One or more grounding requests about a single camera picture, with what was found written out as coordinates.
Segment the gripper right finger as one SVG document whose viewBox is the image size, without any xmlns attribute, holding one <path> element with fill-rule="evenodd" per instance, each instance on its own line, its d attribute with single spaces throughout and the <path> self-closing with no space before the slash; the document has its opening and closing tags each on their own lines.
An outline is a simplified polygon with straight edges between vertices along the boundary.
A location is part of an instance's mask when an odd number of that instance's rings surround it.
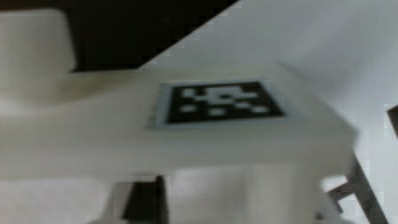
<svg viewBox="0 0 398 224">
<path fill-rule="evenodd" d="M 351 158 L 351 170 L 344 175 L 346 182 L 326 192 L 314 212 L 314 224 L 353 224 L 342 217 L 340 201 L 353 197 L 369 224 L 388 224 L 356 158 Z"/>
</svg>

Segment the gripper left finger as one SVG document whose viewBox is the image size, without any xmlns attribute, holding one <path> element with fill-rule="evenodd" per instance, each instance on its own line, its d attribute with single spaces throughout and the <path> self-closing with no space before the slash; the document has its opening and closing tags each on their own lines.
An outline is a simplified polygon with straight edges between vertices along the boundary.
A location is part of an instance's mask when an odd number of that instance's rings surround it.
<svg viewBox="0 0 398 224">
<path fill-rule="evenodd" d="M 113 185 L 99 218 L 86 224 L 170 224 L 161 175 Z"/>
</svg>

